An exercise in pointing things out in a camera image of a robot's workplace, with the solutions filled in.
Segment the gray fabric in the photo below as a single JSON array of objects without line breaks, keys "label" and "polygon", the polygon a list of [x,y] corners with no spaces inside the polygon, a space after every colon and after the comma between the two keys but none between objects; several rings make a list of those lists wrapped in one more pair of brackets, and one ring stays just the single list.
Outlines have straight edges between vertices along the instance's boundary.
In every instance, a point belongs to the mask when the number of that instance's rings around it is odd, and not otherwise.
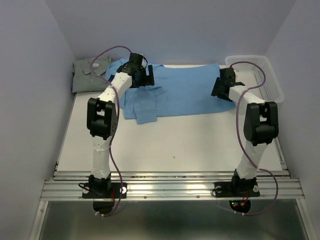
[{"label": "gray fabric", "polygon": [[[101,78],[91,74],[90,64],[93,60],[94,57],[75,61],[73,63],[73,93],[104,91],[108,86]],[[107,67],[111,62],[112,59],[107,56],[99,57],[94,62],[94,64],[99,64],[98,66],[93,66],[94,72],[105,78]]]}]

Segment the white basket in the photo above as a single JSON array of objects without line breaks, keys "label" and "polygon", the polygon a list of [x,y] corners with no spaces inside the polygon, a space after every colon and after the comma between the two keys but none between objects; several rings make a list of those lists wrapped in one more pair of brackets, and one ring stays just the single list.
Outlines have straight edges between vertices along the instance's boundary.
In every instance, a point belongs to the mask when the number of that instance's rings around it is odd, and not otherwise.
[{"label": "white basket", "polygon": [[[247,61],[247,62],[252,62],[254,64],[257,64],[264,71],[266,75],[266,82],[262,87],[259,88],[259,92],[263,100],[274,101],[276,103],[282,103],[284,101],[285,99],[284,94],[281,90],[276,74],[267,57],[259,56],[259,55],[235,55],[235,56],[227,56],[225,58],[225,64],[227,65],[227,67],[235,62],[240,62],[240,61]],[[252,87],[255,84],[259,85],[263,82],[263,75],[261,71],[251,64],[239,63],[234,65],[233,68],[239,71],[238,72],[239,75],[241,74],[243,75],[242,78],[244,76],[246,78],[250,78],[250,76],[248,75],[248,72],[250,72],[250,75],[253,75],[255,79],[255,83],[253,84],[253,82],[251,82],[252,84],[250,84],[250,86],[248,87]]]}]

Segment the folded blue fabric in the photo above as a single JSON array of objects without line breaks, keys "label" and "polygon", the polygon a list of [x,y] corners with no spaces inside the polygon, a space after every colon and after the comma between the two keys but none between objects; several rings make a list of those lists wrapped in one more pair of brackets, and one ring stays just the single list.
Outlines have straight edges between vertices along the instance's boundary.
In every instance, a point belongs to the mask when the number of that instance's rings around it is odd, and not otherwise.
[{"label": "folded blue fabric", "polygon": [[[128,60],[112,62],[106,71],[109,79],[120,65]],[[235,108],[230,101],[211,96],[219,65],[210,64],[189,68],[170,68],[152,64],[154,86],[130,88],[120,99],[125,119],[138,124],[155,122],[157,116],[210,114]]]}]

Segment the gray floor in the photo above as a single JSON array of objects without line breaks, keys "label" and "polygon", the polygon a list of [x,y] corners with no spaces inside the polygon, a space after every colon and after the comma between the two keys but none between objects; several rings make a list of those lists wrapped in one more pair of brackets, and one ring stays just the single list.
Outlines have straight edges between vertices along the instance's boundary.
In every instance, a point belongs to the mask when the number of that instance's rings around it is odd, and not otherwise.
[{"label": "gray floor", "polygon": [[[228,207],[226,201],[219,203]],[[267,200],[252,202],[251,212]],[[307,240],[295,200],[242,217],[218,201],[122,202],[112,217],[94,215],[92,202],[50,202],[41,240]]]}]

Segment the robotic arm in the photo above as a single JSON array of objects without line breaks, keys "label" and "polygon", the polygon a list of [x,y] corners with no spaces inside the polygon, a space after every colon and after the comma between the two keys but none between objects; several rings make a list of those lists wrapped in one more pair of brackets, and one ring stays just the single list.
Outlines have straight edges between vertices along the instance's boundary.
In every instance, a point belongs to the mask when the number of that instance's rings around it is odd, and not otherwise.
[{"label": "robotic arm", "polygon": [[93,142],[93,167],[88,182],[81,186],[83,198],[110,198],[111,171],[109,166],[110,142],[118,127],[116,113],[117,91],[118,98],[129,88],[154,85],[152,65],[143,65],[144,56],[131,53],[129,61],[120,66],[108,86],[97,98],[90,98],[87,104],[86,126],[90,130]]},{"label": "robotic arm", "polygon": [[[246,193],[251,197],[259,197],[257,168],[268,144],[278,136],[278,106],[273,101],[266,102],[248,92],[242,82],[236,82],[236,74],[232,67],[220,70],[220,77],[216,79],[211,95],[236,103],[243,95],[240,110],[246,107],[243,126],[246,138],[245,153],[235,169],[231,181],[215,182],[213,193],[218,198],[242,197]],[[241,212],[243,211],[242,207],[236,206],[235,210]]]}]

